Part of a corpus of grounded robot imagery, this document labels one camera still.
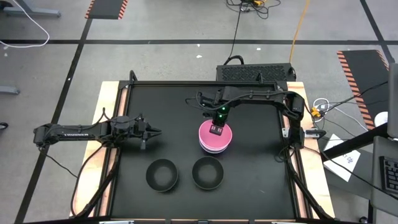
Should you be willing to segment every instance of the floor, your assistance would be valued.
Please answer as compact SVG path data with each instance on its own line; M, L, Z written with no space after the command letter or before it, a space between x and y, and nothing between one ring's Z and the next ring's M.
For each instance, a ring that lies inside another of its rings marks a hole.
M15 222L36 165L39 152L32 143L34 128L51 121L90 123L101 82L126 80L131 69L140 80L214 80L216 66L231 50L238 16L226 8L224 0L135 0L130 1L122 20L90 24L84 18L90 0L26 1L59 9L62 16L36 18L51 35L45 47L0 48L1 84L21 89L16 96L0 95L1 120L10 124L0 133L1 223ZM242 14L237 34L240 44L234 54L242 55L247 63L287 62L290 42L285 40L292 40L304 4L304 0L282 1L270 9L265 21L255 14ZM363 4L369 7L376 29ZM389 60L398 57L398 30L391 26L398 20L397 7L395 0L311 2L298 40L312 41L298 41L292 61L310 103L319 97L340 101L352 95L336 51L378 49ZM82 35L83 29L88 33ZM45 34L25 17L0 13L0 39L37 43L44 41ZM363 123L355 105L340 108ZM331 111L328 117L354 135L363 132L338 111ZM331 123L325 130L342 139L351 137ZM85 145L61 142L49 154L77 173ZM45 160L24 221L67 218L74 183L71 175ZM367 214L365 199L333 186L330 193L338 218L355 222ZM381 212L377 218L379 223L398 222Z

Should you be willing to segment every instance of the keyboard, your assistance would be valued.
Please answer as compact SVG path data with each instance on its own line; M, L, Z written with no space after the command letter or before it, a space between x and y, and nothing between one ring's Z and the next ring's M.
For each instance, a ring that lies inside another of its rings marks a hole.
M382 189L398 194L398 159L379 157Z

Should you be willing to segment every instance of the black line on floor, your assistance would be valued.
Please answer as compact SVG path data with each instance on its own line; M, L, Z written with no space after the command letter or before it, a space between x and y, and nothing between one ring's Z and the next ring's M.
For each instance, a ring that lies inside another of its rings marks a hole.
M41 44L45 40L2 40L7 44ZM84 44L149 45L149 44L232 44L228 39L181 40L85 40ZM80 40L50 40L47 44L79 44ZM235 44L290 45L292 40L236 40ZM398 40L296 40L297 45L398 45Z
M68 75L65 79L65 83L63 84L60 98L58 99L57 106L55 107L55 111L54 111L54 114L51 119L51 123L53 123L53 124L58 123L58 120L60 118L61 110L63 108L63 105L65 104L65 100L67 98L67 93L68 93L70 84L73 80L73 76L75 74L75 70L76 70L77 64L80 59L81 51L83 50L84 43L85 43L85 40L88 35L88 31L91 26L91 22L92 22L91 19L88 19L86 21L85 28L83 29L83 33L81 34L81 38L79 40L79 43L78 43L78 46L77 46L77 49L75 52L75 56L73 57L72 64L70 65L70 68L69 68ZM35 191L37 182L39 180L40 173L43 169L44 161L46 158L45 155L48 153L48 151L49 151L49 147L47 146L42 150L43 153L39 154L39 158L37 159L32 176L30 177L30 181L28 183L24 198L22 199L21 206L19 207L18 214L15 219L15 223L23 223L25 220L25 216L26 216L27 210L29 208L30 201L32 200L32 196Z
M383 38L383 36L381 35L381 32L380 32L380 30L379 30L379 27L377 26L376 21L375 21L374 18L373 18L373 15L372 15L372 13L371 13L371 10L370 10L368 4L366 3L365 0L361 0L361 5L362 5L362 7L363 7L363 9L364 9L364 11L365 11L366 16L368 17L368 20L369 20L369 22L370 22L370 24L371 24L371 26L372 26L372 29L373 29L373 31L374 31L374 34L376 35L378 41L381 42L381 49L383 50L384 55L385 55L386 58L387 58L387 61L388 61L389 63L394 63L395 60L394 60L394 58L392 57L391 52L390 52L390 50L388 49L387 44L384 43L384 38Z

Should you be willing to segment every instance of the black mat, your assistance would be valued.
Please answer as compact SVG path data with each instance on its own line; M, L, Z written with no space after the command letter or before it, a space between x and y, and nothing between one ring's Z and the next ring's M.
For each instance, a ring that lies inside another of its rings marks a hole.
M233 140L217 155L224 167L223 182L209 192L195 186L192 167L207 155L198 142L198 128L205 119L184 99L197 90L218 88L134 86L128 115L143 112L164 133L147 143L147 151L139 151L134 139L122 148L113 218L294 218L285 164L274 160L282 143L280 117L273 106L241 105L231 110ZM149 164L160 158L174 162L180 174L177 186L166 194L152 190L145 179Z
M347 50L338 52L348 83L354 95L388 80L387 64L377 50ZM388 85L369 90L356 98L368 129L374 128L374 118L388 110Z
M265 82L289 81L295 82L296 77L289 73L290 63L270 63L254 65L219 65L217 66L217 81L256 81L259 73Z
M128 0L91 0L86 19L122 19Z

